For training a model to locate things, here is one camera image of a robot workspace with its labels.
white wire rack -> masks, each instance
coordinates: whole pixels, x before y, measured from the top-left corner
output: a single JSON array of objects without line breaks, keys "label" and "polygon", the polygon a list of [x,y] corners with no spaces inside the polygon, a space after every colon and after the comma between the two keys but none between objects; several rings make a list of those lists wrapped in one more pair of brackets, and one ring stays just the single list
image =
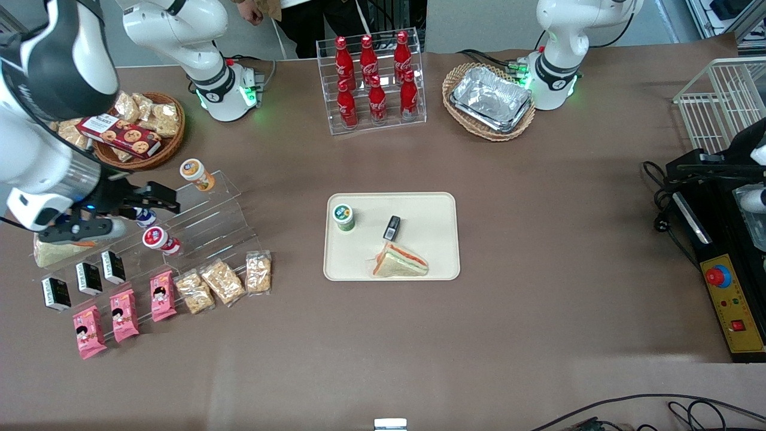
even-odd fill
[{"label": "white wire rack", "polygon": [[674,98],[695,148],[725,150],[734,136],[766,117],[766,57],[711,61]]}]

clear acrylic display stand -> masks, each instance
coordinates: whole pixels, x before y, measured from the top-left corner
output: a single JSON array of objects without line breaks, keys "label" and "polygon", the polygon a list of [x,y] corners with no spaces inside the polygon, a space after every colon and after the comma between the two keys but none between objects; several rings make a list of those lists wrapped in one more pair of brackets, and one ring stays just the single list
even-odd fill
[{"label": "clear acrylic display stand", "polygon": [[[136,313],[139,324],[151,318],[151,295],[149,280],[165,271],[173,271],[173,276],[180,275],[193,268],[212,263],[216,258],[226,262],[240,276],[245,269],[247,252],[260,250],[260,242],[255,231],[247,225],[237,201],[239,189],[221,172],[214,172],[215,186],[209,192],[201,192],[194,184],[187,184],[178,189],[176,201],[182,211],[178,215],[157,209],[158,222],[170,236],[181,241],[182,248],[177,255],[165,256],[158,250],[152,250],[143,244],[144,229],[135,222],[126,220],[129,233],[111,242],[99,242],[87,251],[65,259],[46,268],[47,274],[40,277],[55,277],[65,281],[72,300],[72,308],[62,311],[68,317],[96,305],[101,314],[101,322],[106,339],[112,338],[112,313],[109,298],[115,294],[133,289],[136,297]],[[126,282],[114,285],[103,278],[101,252],[111,250],[117,254],[125,266]],[[77,289],[75,265],[87,262],[97,266],[101,274],[103,293],[89,296]],[[176,306],[183,302],[176,298]],[[184,306],[178,308],[183,312]]]},{"label": "clear acrylic display stand", "polygon": [[369,87],[366,87],[362,80],[362,68],[359,66],[362,36],[349,36],[346,38],[346,44],[354,60],[356,90],[352,94],[356,102],[356,113],[359,120],[358,126],[354,130],[347,130],[343,127],[338,109],[338,72],[335,66],[335,39],[316,42],[319,77],[322,79],[322,91],[325,96],[330,134],[339,135],[360,130],[385,129],[405,124],[425,123],[427,118],[426,94],[424,89],[423,63],[421,61],[421,44],[417,38],[417,31],[414,28],[407,28],[405,31],[410,35],[409,47],[412,53],[412,70],[415,74],[415,85],[417,86],[417,116],[412,121],[401,119],[401,97],[399,95],[401,83],[397,82],[394,77],[394,49],[397,44],[396,34],[399,31],[372,33],[372,46],[378,56],[378,74],[381,77],[381,88],[386,93],[386,106],[388,108],[388,121],[381,126],[375,126],[370,118]]}]

red bottle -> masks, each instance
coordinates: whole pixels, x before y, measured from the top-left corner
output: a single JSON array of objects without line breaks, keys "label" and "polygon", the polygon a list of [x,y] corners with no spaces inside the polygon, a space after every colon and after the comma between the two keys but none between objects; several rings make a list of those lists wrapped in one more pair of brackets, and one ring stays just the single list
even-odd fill
[{"label": "red bottle", "polygon": [[370,117],[375,126],[385,124],[386,117],[385,91],[381,88],[381,77],[378,74],[370,77]]},{"label": "red bottle", "polygon": [[338,85],[345,82],[349,91],[356,90],[356,76],[354,75],[354,61],[351,59],[349,50],[345,45],[345,38],[336,38],[336,70],[338,71]]},{"label": "red bottle", "polygon": [[398,83],[404,82],[404,72],[412,70],[412,53],[408,45],[410,36],[406,31],[399,31],[396,35],[396,49],[394,50],[394,75]]},{"label": "red bottle", "polygon": [[372,50],[372,36],[362,36],[362,56],[359,61],[362,66],[362,78],[366,85],[370,85],[372,75],[378,73],[378,56]]},{"label": "red bottle", "polygon": [[404,72],[404,83],[401,85],[401,119],[412,121],[417,117],[417,87],[415,73],[412,70]]},{"label": "red bottle", "polygon": [[338,82],[338,110],[343,122],[343,128],[354,130],[359,120],[356,116],[356,102],[349,93],[349,84],[347,82]]}]

black small box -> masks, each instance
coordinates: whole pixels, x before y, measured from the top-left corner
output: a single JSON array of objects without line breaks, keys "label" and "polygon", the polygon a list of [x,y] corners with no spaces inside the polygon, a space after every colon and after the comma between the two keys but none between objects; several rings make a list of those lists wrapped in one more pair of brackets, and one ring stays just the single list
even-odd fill
[{"label": "black small box", "polygon": [[69,299],[67,283],[53,277],[42,281],[43,295],[45,296],[45,306],[57,311],[64,311],[72,306],[72,300]]},{"label": "black small box", "polygon": [[113,252],[107,250],[101,253],[101,263],[103,265],[103,277],[115,285],[125,282],[125,267],[123,260]]},{"label": "black small box", "polygon": [[98,268],[85,262],[80,262],[75,267],[77,269],[77,288],[84,294],[97,295],[103,293],[101,285],[101,274]]}]

beige tray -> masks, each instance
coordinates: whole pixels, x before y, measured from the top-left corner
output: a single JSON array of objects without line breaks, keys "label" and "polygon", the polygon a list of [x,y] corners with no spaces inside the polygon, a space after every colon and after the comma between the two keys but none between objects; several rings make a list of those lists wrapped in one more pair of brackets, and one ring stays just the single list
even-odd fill
[{"label": "beige tray", "polygon": [[[344,203],[354,210],[356,227],[343,232],[330,212]],[[396,242],[428,262],[423,277],[372,277],[391,216],[401,217]],[[455,198],[446,192],[340,193],[327,201],[325,277],[331,281],[454,280],[460,274]]]}]

